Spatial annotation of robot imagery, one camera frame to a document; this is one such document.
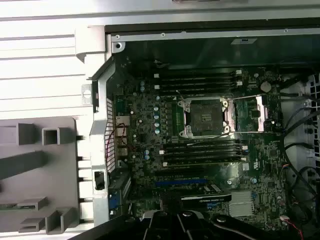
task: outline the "screw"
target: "screw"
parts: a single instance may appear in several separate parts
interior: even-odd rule
[[[86,99],[91,98],[91,91],[90,90],[85,90],[83,92],[83,97],[86,98]]]
[[[133,223],[135,220],[136,220],[136,219],[135,219],[133,216],[131,216],[131,217],[129,217],[127,220],[125,220],[125,222],[126,222],[126,223]]]
[[[216,220],[219,222],[219,223],[225,223],[227,221],[227,219],[224,217],[224,216],[218,216],[216,218]]]
[[[184,217],[190,217],[190,216],[192,216],[192,212],[185,211],[184,213],[182,213],[182,215],[183,215]]]

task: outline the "black plastic part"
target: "black plastic part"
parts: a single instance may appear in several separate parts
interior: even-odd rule
[[[281,19],[254,19],[254,20],[225,20],[225,21],[191,21],[191,22],[164,22],[141,24],[107,25],[105,32],[116,35],[119,33],[145,34],[146,32],[203,32],[203,31],[232,31],[257,29],[283,28],[317,28],[320,17],[309,18],[281,18]]]

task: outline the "label sticker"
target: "label sticker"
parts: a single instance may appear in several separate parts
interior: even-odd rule
[[[243,171],[249,171],[249,163],[243,163],[242,164],[242,169],[243,169]]]

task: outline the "pcie slot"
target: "pcie slot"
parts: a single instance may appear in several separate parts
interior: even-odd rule
[[[171,185],[204,184],[207,181],[208,181],[207,179],[198,178],[198,179],[156,181],[154,184],[156,187],[167,187]]]
[[[203,174],[204,169],[202,167],[192,167],[192,168],[179,168],[179,169],[167,169],[158,170],[154,172],[156,177],[175,177],[177,175],[181,178],[193,177]]]

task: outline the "blue pcie slot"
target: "blue pcie slot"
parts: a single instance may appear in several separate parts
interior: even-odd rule
[[[172,181],[156,181],[156,187],[163,187],[168,185],[182,185],[182,184],[205,184],[207,179],[188,179],[188,180],[172,180]]]

